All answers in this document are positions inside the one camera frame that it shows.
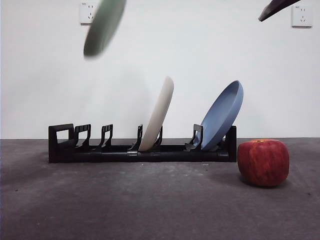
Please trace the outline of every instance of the black dish rack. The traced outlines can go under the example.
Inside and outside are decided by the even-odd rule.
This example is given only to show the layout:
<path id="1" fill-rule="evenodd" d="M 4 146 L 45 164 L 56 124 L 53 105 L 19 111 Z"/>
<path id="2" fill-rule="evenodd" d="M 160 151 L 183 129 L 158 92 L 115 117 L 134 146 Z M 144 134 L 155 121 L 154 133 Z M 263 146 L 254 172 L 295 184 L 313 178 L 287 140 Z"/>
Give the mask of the black dish rack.
<path id="1" fill-rule="evenodd" d="M 143 126 L 138 126 L 137 140 L 132 145 L 113 145 L 113 124 L 105 125 L 101 129 L 99 145 L 90 145 L 91 124 L 74 127 L 73 124 L 49 126 L 48 153 L 49 163 L 81 163 L 81 162 L 237 162 L 237 128 L 232 126 L 225 139 L 211 151 L 202 151 L 204 128 L 193 125 L 193 137 L 185 144 L 162 144 L 163 128 L 153 148 L 147 152 L 139 152 L 142 141 Z M 68 131 L 68 140 L 58 142 L 57 132 Z M 83 143 L 79 142 L 79 133 L 87 132 Z M 198 132 L 199 142 L 194 144 Z"/>

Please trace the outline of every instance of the blue plate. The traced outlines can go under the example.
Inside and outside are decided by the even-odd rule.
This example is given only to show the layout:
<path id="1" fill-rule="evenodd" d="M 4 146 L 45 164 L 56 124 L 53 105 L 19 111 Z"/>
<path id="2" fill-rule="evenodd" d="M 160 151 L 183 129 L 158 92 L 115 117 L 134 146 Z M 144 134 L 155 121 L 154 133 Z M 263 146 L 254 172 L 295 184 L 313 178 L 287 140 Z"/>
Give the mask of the blue plate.
<path id="1" fill-rule="evenodd" d="M 227 134 L 240 111 L 244 99 L 244 89 L 239 81 L 227 86 L 215 100 L 201 125 L 203 126 L 203 141 L 201 150 L 210 151 Z M 194 144 L 199 143 L 197 133 Z"/>

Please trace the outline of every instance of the gray floor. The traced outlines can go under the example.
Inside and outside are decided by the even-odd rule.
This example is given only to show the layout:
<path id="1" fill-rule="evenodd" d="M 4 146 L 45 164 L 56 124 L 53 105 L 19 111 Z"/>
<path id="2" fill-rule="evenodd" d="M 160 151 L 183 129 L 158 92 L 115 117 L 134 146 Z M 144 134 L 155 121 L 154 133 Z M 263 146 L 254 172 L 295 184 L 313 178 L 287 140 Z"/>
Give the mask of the gray floor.
<path id="1" fill-rule="evenodd" d="M 236 163 L 48 164 L 46 140 L 2 140 L 1 239 L 319 240 L 320 138 L 282 141 L 288 179 L 258 188 Z"/>

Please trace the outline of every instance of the white wall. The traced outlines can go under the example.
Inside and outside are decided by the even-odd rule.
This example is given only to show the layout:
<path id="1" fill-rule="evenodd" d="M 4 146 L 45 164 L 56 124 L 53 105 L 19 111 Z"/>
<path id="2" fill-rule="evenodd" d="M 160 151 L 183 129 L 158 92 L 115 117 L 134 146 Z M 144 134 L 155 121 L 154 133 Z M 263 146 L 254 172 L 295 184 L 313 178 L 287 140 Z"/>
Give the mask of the white wall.
<path id="1" fill-rule="evenodd" d="M 145 128 L 166 75 L 175 90 L 164 137 L 190 137 L 232 81 L 244 88 L 238 137 L 320 137 L 320 1 L 314 27 L 291 28 L 270 0 L 128 0 L 107 51 L 86 60 L 79 0 L 1 1 L 1 137 L 47 138 L 48 126 Z"/>

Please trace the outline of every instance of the green plate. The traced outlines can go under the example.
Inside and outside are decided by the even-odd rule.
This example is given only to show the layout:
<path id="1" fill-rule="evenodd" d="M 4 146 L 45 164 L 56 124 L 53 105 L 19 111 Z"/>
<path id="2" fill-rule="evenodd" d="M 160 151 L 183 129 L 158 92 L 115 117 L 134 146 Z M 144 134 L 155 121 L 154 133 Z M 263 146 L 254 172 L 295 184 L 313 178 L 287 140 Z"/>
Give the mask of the green plate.
<path id="1" fill-rule="evenodd" d="M 127 0 L 102 0 L 86 36 L 83 54 L 100 54 L 110 43 L 120 23 Z"/>

